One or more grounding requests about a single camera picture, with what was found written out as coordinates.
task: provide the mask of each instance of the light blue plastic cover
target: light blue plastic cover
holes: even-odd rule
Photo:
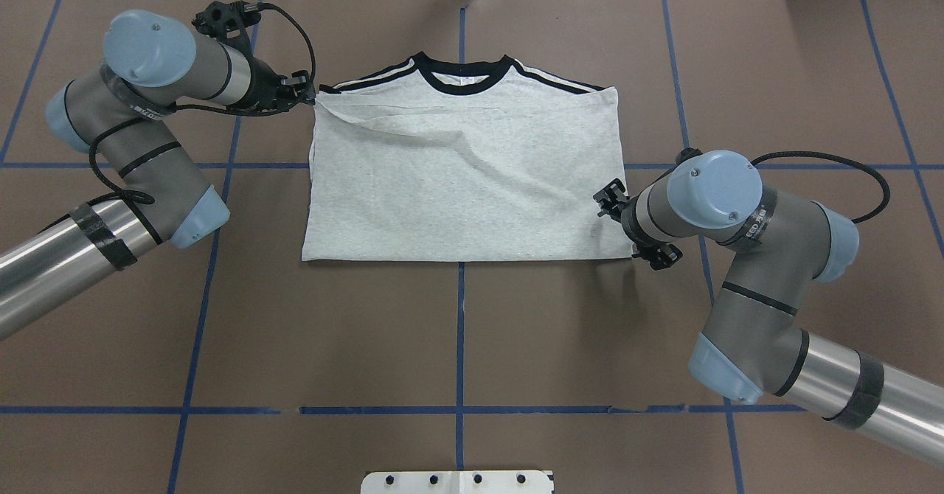
[[[764,394],[703,333],[698,334],[695,352],[692,352],[692,359],[688,360],[688,370],[702,386],[731,400],[751,404]]]
[[[764,182],[757,168],[734,151],[709,151],[682,162],[668,179],[675,214],[701,229],[744,223],[761,202]]]
[[[72,122],[69,121],[69,114],[65,110],[65,91],[68,87],[69,85],[62,87],[62,90],[58,91],[46,104],[46,123],[62,142],[66,142],[75,151],[88,153],[89,145],[75,132]]]
[[[200,238],[219,229],[226,221],[229,221],[229,209],[210,184],[200,201],[193,205],[192,211],[171,236],[171,243],[179,248],[189,248]]]
[[[141,87],[165,87],[184,77],[196,59],[196,41],[180,21],[145,10],[111,20],[105,34],[105,62],[122,80]]]
[[[832,282],[842,276],[846,268],[849,268],[856,259],[859,253],[859,229],[846,216],[830,211],[818,201],[813,202],[825,212],[830,232],[829,258],[826,259],[825,268],[815,280]]]

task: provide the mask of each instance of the white bracket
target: white bracket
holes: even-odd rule
[[[542,470],[371,473],[361,494],[553,494],[554,473]]]

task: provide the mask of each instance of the table surface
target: table surface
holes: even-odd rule
[[[0,18],[0,248],[102,192],[44,124],[131,7],[189,20],[211,0],[7,0]],[[811,332],[944,383],[940,61],[944,0],[266,0],[293,13],[319,83],[423,50],[503,54],[614,85],[628,188],[691,145],[815,149],[893,192]],[[305,67],[278,17],[257,56]],[[313,112],[168,119],[232,219],[162,246],[0,349],[0,491],[357,492],[371,470],[536,467],[559,492],[938,492],[940,470],[772,397],[724,401],[687,359],[732,255],[698,240],[644,263],[300,262]],[[764,164],[851,218],[866,175]]]

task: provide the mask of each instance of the gray t-shirt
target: gray t-shirt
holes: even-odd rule
[[[623,178],[617,90],[513,58],[420,53],[322,87],[303,260],[630,256],[593,194]]]

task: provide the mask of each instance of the metal bracket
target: metal bracket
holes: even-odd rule
[[[554,473],[543,470],[371,473],[361,494],[553,494]]]

